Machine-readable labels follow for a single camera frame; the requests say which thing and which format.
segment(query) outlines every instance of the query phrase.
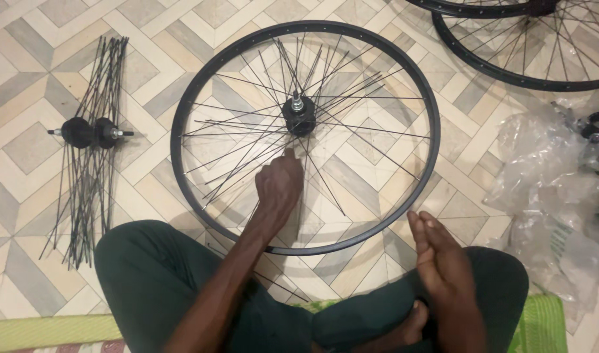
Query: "bicycle wheel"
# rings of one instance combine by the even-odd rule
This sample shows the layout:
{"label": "bicycle wheel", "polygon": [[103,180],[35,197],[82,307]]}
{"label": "bicycle wheel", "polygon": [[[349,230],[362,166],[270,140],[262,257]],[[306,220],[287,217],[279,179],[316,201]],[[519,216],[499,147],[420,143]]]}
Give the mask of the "bicycle wheel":
{"label": "bicycle wheel", "polygon": [[428,182],[439,139],[432,90],[396,45],[356,26],[297,21],[244,36],[204,65],[176,110],[171,160],[194,212],[236,241],[257,207],[256,172],[293,148],[303,195],[266,251],[303,256],[398,219]]}
{"label": "bicycle wheel", "polygon": [[550,92],[599,89],[599,0],[493,20],[432,14],[439,37],[461,60],[508,84]]}

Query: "knee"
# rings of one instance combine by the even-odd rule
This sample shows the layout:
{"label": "knee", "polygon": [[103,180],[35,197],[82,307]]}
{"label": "knee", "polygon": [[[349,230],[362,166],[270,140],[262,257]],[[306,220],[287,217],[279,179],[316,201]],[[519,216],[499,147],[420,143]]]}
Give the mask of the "knee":
{"label": "knee", "polygon": [[475,276],[484,272],[490,277],[504,279],[504,283],[510,283],[513,293],[526,298],[530,285],[528,273],[522,262],[515,256],[489,247],[471,246],[465,251]]}
{"label": "knee", "polygon": [[124,223],[108,230],[95,246],[94,262],[98,275],[123,261],[141,241],[145,241],[150,229],[165,227],[171,228],[167,223],[149,219]]}

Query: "plastic bag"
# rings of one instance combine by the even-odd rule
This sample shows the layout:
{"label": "plastic bag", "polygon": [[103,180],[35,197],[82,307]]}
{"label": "plastic bag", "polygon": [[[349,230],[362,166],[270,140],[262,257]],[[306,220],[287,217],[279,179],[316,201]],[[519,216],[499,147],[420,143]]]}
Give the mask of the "plastic bag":
{"label": "plastic bag", "polygon": [[561,297],[573,332],[597,299],[599,176],[586,166],[599,154],[577,133],[579,122],[559,113],[542,106],[501,124],[506,164],[483,203],[515,215],[508,238],[487,245],[502,244],[536,287]]}

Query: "leg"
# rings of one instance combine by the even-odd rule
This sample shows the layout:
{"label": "leg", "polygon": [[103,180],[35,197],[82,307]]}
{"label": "leg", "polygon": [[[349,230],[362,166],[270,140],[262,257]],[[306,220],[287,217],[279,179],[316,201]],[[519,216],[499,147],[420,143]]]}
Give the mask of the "leg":
{"label": "leg", "polygon": [[[465,249],[476,281],[476,301],[487,328],[489,352],[506,352],[528,294],[528,276],[521,262],[509,254],[485,247]],[[341,301],[313,318],[313,340],[324,348],[349,350],[384,335],[404,321],[415,298],[430,305],[417,270],[365,295]],[[400,352],[432,352],[422,341]]]}
{"label": "leg", "polygon": [[[110,230],[95,250],[101,288],[133,352],[160,352],[221,259],[159,221]],[[250,281],[230,328],[230,352],[310,351],[311,314]]]}

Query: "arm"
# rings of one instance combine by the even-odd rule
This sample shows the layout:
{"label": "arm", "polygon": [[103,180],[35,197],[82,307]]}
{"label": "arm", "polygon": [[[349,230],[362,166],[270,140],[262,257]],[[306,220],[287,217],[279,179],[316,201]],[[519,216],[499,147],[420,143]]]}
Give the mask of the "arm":
{"label": "arm", "polygon": [[285,225],[303,187],[293,150],[256,175],[259,206],[239,241],[203,287],[165,346],[166,352],[217,352],[258,259]]}

